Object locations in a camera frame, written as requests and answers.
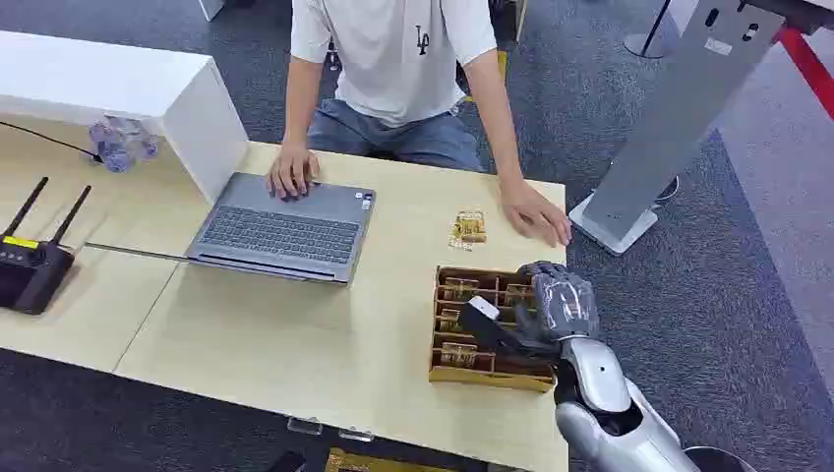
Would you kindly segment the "person's right hand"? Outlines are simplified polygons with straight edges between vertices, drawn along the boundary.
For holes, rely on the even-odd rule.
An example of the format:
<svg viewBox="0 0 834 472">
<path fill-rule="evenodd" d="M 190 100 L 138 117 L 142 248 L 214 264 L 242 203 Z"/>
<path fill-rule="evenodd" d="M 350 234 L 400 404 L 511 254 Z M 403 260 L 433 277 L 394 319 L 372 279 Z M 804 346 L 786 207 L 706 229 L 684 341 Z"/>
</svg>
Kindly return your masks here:
<svg viewBox="0 0 834 472">
<path fill-rule="evenodd" d="M 285 143 L 265 176 L 267 192 L 284 201 L 307 197 L 320 170 L 318 158 L 305 144 Z"/>
</svg>

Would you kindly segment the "person's left hand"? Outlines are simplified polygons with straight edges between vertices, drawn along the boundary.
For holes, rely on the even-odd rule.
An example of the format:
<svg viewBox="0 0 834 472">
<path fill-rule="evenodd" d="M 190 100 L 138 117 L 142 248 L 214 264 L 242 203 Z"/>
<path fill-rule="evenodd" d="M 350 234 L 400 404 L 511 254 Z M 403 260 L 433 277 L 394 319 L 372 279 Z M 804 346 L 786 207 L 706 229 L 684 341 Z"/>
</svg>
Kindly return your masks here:
<svg viewBox="0 0 834 472">
<path fill-rule="evenodd" d="M 504 215 L 518 233 L 550 247 L 570 243 L 571 227 L 566 214 L 526 181 L 501 178 L 499 194 Z"/>
</svg>

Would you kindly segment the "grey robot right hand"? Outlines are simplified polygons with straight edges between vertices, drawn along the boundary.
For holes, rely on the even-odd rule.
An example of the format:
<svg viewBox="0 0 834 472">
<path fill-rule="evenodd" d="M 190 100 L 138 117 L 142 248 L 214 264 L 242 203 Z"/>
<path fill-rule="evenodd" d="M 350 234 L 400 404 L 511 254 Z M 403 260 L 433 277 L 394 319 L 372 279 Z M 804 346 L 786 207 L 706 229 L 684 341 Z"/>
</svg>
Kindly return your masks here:
<svg viewBox="0 0 834 472">
<path fill-rule="evenodd" d="M 533 292 L 534 314 L 526 301 L 514 306 L 519 329 L 528 338 L 556 344 L 569 336 L 598 336 L 600 318 L 590 281 L 548 261 L 522 265 L 517 273 L 530 277 Z"/>
</svg>

